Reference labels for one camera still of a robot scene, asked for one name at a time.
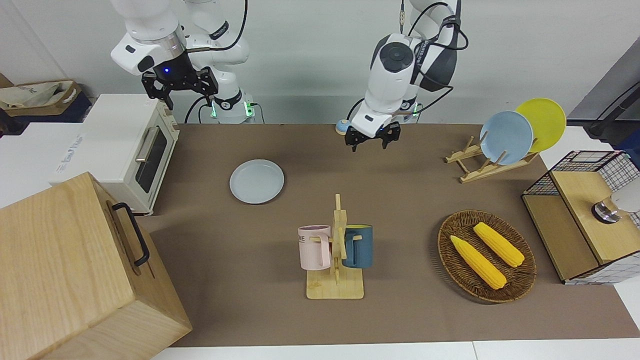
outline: oven door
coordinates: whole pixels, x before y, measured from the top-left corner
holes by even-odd
[[[157,190],[164,176],[169,157],[171,156],[175,140],[171,137],[166,124],[161,120],[147,129],[145,139],[135,158],[133,188],[140,199],[146,200],[146,206],[151,211]]]

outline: wicker basket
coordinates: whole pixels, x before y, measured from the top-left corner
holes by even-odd
[[[473,227],[484,222],[509,240],[523,255],[522,265],[512,268],[475,234]],[[507,285],[491,289],[462,259],[451,242],[455,235],[473,245],[507,278]],[[536,280],[536,261],[526,240],[511,225],[493,214],[477,210],[459,211],[444,221],[438,232],[438,252],[447,273],[466,292],[479,299],[500,303],[518,300],[526,295]]]

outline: mug handle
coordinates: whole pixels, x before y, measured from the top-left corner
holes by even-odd
[[[344,235],[344,246],[347,250],[347,266],[355,266],[356,265],[356,253],[355,253],[355,247],[353,246],[353,234],[345,234]]]
[[[320,237],[320,246],[322,249],[322,266],[331,265],[331,253],[329,250],[329,236],[326,234],[318,234]]]

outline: oven handle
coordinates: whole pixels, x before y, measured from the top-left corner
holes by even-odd
[[[151,149],[153,149],[154,143],[156,142],[156,138],[158,137],[158,133],[160,133],[160,127],[152,127],[147,131],[147,135],[145,136],[145,141],[142,143],[142,147],[140,147],[140,151],[138,151],[138,155],[136,155],[137,163],[146,163],[149,159],[149,155],[151,155]]]
[[[119,209],[125,209],[127,211],[127,215],[131,220],[131,224],[133,225],[133,229],[136,232],[136,236],[138,237],[138,241],[140,241],[140,247],[142,248],[142,257],[133,262],[134,265],[140,267],[142,264],[146,263],[149,260],[149,248],[147,247],[147,243],[145,242],[145,238],[142,236],[142,232],[140,231],[140,227],[138,227],[138,222],[133,217],[133,212],[129,205],[124,202],[119,202],[111,207],[113,211],[117,211]]]

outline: brown tablecloth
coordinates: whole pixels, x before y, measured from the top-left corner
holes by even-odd
[[[183,126],[156,204],[141,218],[193,323],[179,347],[624,338],[638,329],[612,286],[562,285],[520,199],[545,172],[530,165],[468,184],[442,158],[478,126],[404,126],[401,140],[344,145],[333,126]],[[228,182],[242,162],[274,161],[281,194],[247,205]],[[480,161],[465,160],[469,168]],[[308,300],[296,228],[374,226],[362,300]],[[538,278],[515,302],[471,301],[442,272],[436,235],[462,209],[489,211],[528,240]]]

